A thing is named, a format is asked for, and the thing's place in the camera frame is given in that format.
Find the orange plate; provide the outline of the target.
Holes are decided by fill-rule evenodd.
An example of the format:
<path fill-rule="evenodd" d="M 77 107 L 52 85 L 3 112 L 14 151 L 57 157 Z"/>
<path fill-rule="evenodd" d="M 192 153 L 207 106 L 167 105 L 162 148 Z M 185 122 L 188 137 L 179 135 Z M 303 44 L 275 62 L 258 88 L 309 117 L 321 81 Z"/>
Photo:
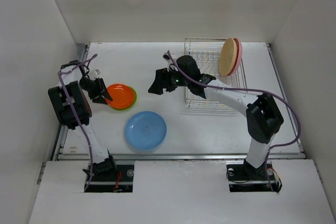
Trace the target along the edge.
<path fill-rule="evenodd" d="M 125 84 L 115 83 L 107 87 L 112 101 L 106 99 L 106 103 L 116 110 L 126 110 L 134 105 L 137 95 L 135 91 Z"/>

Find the green plate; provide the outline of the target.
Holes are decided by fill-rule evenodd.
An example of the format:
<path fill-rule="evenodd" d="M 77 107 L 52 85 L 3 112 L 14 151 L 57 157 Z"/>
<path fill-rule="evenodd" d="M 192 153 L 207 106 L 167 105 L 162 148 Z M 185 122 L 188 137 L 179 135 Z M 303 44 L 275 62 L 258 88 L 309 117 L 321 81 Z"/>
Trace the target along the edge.
<path fill-rule="evenodd" d="M 113 88 L 112 91 L 115 95 L 111 105 L 113 109 L 119 111 L 127 110 L 134 106 L 135 102 L 137 101 L 137 93 L 130 86 Z"/>

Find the blue plate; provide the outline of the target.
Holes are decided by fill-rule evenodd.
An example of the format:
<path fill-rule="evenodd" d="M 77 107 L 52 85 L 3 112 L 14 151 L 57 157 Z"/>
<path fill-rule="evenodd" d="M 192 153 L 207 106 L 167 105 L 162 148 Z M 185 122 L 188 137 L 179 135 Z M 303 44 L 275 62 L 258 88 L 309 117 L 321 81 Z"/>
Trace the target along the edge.
<path fill-rule="evenodd" d="M 166 137 L 165 120 L 152 111 L 134 114 L 127 121 L 124 137 L 127 144 L 136 151 L 147 152 L 156 149 Z"/>

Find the tan beige plate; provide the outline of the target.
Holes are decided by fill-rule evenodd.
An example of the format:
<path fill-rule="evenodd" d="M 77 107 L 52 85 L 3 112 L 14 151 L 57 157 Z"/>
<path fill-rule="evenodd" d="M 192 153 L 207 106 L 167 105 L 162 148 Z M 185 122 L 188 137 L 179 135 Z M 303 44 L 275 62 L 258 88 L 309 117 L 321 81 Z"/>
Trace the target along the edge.
<path fill-rule="evenodd" d="M 232 38 L 228 38 L 221 50 L 218 60 L 218 69 L 221 76 L 227 76 L 234 67 L 237 58 L 237 44 Z"/>

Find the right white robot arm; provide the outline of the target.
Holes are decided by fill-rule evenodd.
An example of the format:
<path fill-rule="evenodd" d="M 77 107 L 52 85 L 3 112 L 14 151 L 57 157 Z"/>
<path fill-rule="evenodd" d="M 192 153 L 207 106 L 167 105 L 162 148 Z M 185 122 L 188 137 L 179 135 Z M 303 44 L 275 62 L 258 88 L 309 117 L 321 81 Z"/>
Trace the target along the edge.
<path fill-rule="evenodd" d="M 222 103 L 242 114 L 247 120 L 247 129 L 251 136 L 243 172 L 250 179 L 259 176 L 263 171 L 262 166 L 266 162 L 271 141 L 284 122 L 272 95 L 265 92 L 255 95 L 236 90 L 213 75 L 201 73 L 190 55 L 173 59 L 170 52 L 166 52 L 163 58 L 168 67 L 156 70 L 148 92 L 162 95 L 177 87 L 186 87 L 198 97 Z"/>

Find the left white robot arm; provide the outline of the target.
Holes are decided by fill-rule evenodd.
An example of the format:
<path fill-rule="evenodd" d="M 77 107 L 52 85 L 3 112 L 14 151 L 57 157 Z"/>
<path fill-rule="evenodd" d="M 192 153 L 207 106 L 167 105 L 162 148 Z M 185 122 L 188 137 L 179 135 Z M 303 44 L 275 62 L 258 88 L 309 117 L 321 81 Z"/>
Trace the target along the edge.
<path fill-rule="evenodd" d="M 113 101 L 98 75 L 98 70 L 89 70 L 87 61 L 71 61 L 61 66 L 59 83 L 48 89 L 48 96 L 59 123 L 78 134 L 87 148 L 90 165 L 83 171 L 89 180 L 112 180 L 118 172 L 116 162 L 109 151 L 100 146 L 91 124 L 88 100 L 104 105 Z"/>

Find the pink plate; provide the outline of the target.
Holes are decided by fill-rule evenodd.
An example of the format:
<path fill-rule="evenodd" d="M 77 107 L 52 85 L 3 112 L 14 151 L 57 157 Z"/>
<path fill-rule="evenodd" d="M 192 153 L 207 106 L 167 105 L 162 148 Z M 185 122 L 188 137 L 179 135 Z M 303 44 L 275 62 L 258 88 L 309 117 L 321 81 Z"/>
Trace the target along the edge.
<path fill-rule="evenodd" d="M 233 40 L 235 41 L 236 46 L 237 46 L 237 56 L 236 56 L 235 64 L 234 64 L 232 70 L 228 73 L 228 76 L 231 76 L 231 75 L 235 74 L 236 71 L 238 70 L 238 68 L 241 64 L 242 53 L 243 53 L 243 47 L 242 47 L 242 44 L 241 44 L 240 40 L 237 39 L 237 38 L 234 38 Z"/>

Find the aluminium table rail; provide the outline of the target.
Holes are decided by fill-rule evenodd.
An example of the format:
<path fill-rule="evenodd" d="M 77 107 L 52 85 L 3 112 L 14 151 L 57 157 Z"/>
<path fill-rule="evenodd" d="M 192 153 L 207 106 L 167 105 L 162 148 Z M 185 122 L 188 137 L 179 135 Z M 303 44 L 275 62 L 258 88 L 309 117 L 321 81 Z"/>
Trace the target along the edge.
<path fill-rule="evenodd" d="M 173 57 L 190 53 L 202 72 L 218 75 L 217 59 L 221 42 L 108 42 L 92 43 L 88 48 L 91 69 L 101 71 L 107 84 L 124 83 L 137 94 L 135 105 L 118 111 L 92 103 L 92 118 L 87 135 L 63 126 L 52 153 L 53 160 L 86 160 L 88 143 L 96 138 L 116 159 L 242 159 L 251 138 L 246 119 L 237 111 L 217 102 L 191 95 L 177 88 L 163 95 L 148 93 L 155 71 L 164 68 L 163 54 Z M 159 114 L 167 133 L 161 144 L 149 151 L 138 151 L 124 136 L 127 121 L 141 111 Z"/>

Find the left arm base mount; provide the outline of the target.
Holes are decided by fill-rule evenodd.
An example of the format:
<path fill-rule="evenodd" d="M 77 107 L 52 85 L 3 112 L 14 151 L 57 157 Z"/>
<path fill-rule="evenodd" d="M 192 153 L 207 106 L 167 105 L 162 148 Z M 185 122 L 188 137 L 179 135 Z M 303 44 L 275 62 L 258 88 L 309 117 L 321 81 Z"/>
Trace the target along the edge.
<path fill-rule="evenodd" d="M 87 176 L 84 192 L 86 193 L 132 193 L 134 179 L 133 164 L 119 164 L 117 171 L 94 176 L 89 182 Z"/>

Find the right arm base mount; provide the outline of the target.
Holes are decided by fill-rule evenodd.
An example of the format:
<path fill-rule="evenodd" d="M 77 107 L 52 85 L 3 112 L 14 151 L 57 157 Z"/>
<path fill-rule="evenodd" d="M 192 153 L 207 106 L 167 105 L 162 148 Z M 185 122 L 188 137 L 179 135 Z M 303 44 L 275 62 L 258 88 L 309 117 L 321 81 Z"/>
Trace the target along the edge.
<path fill-rule="evenodd" d="M 282 181 L 271 163 L 267 168 L 249 174 L 244 164 L 227 164 L 226 178 L 231 193 L 275 192 L 283 187 Z"/>

